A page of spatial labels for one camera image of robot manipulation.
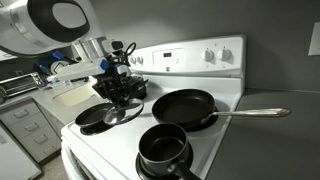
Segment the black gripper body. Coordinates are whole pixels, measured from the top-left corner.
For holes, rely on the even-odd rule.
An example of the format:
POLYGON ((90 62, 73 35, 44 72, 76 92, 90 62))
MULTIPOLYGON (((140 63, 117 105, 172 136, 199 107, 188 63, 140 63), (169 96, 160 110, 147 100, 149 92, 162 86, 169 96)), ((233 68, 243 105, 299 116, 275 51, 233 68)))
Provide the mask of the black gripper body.
POLYGON ((126 71, 119 73, 117 67, 110 67, 103 74, 95 75, 94 78, 97 82, 92 88, 103 99, 108 99, 108 90, 115 90, 118 96, 121 90, 126 90, 130 93, 129 75, 126 71))

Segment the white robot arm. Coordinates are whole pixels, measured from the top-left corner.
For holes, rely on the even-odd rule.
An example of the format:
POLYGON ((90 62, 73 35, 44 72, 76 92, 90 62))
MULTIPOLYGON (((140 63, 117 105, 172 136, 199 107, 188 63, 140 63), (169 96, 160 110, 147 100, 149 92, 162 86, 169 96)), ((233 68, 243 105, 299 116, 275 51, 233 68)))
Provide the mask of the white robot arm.
POLYGON ((17 0, 0 9, 0 49, 17 57, 44 55, 72 46, 82 61, 62 68, 61 81, 94 76, 103 98, 123 105, 129 99, 128 79, 116 71, 127 64, 122 43, 108 39, 89 0, 17 0))

